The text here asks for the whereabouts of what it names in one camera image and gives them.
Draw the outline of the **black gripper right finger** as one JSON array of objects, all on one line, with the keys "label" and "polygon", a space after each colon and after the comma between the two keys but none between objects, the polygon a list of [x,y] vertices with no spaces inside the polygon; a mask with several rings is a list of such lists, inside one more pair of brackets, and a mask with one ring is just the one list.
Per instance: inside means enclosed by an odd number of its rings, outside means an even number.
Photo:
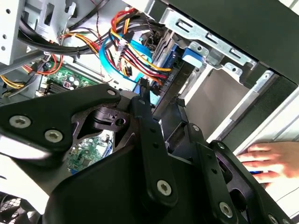
[{"label": "black gripper right finger", "polygon": [[161,116],[168,152],[189,161],[203,186],[204,214],[212,224],[290,224],[291,219],[221,141],[208,143],[188,121],[185,101],[173,97]]}]

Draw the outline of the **person's hand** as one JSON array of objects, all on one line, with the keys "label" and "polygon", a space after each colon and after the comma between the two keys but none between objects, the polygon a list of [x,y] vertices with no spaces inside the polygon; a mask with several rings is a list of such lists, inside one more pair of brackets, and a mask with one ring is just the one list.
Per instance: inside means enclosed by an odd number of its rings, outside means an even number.
[{"label": "person's hand", "polygon": [[256,143],[237,158],[260,184],[299,183],[298,142]]}]

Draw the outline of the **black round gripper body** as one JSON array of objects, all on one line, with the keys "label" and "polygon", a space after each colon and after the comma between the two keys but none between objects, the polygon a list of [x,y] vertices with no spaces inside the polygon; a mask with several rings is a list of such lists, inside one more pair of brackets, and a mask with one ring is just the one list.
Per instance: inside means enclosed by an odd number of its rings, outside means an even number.
[{"label": "black round gripper body", "polygon": [[112,154],[65,179],[51,193],[45,224],[231,224],[234,208],[224,181],[219,193],[207,188],[201,171],[189,161],[169,155],[178,190],[172,207],[141,200],[144,171],[133,147]]}]

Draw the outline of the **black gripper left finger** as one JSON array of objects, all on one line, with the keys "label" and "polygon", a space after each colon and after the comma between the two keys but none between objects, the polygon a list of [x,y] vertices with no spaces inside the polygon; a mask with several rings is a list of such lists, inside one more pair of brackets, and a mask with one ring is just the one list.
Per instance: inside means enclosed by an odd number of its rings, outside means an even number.
[{"label": "black gripper left finger", "polygon": [[0,108],[0,153],[43,168],[63,164],[81,140],[103,130],[119,134],[142,162],[142,202],[174,207],[176,183],[148,98],[128,99],[107,84],[37,97]]}]

